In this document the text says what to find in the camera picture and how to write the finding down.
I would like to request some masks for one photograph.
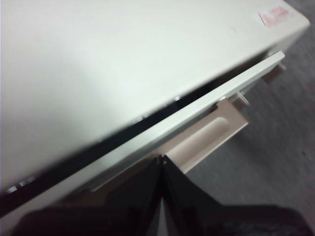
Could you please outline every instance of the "drawer handle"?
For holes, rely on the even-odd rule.
[[[157,151],[186,173],[248,124],[229,100],[218,102],[217,107]]]

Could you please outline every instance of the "sticker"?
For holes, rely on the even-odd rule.
[[[293,16],[292,9],[284,2],[279,2],[276,5],[253,14],[253,18],[267,28],[277,26]]]

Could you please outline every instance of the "floor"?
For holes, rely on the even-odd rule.
[[[314,0],[287,2],[315,22]],[[315,25],[283,62],[283,74],[246,95],[250,124],[187,175],[223,204],[294,208],[315,232]]]

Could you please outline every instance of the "open drawer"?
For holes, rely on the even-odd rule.
[[[98,189],[153,154],[167,154],[182,171],[187,172],[247,124],[225,98],[270,72],[283,58],[282,52],[267,57],[52,186],[41,185],[38,188],[38,182],[53,182],[53,179],[39,180],[42,177],[38,176],[36,181],[15,190],[14,197],[8,193],[5,201],[0,199],[2,206],[10,205],[1,218],[2,232],[9,232],[26,213],[55,203],[78,189]],[[218,109],[191,124],[194,118],[215,104]],[[190,123],[190,127],[176,136],[172,135],[187,123]],[[21,200],[28,190],[33,191],[33,198]],[[19,199],[18,205],[15,205],[14,198]]]

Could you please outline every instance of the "black object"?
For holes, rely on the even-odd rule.
[[[46,208],[26,215],[13,236],[146,235],[163,197],[182,236],[312,236],[296,211],[277,206],[223,206],[167,157],[157,157],[102,207]]]

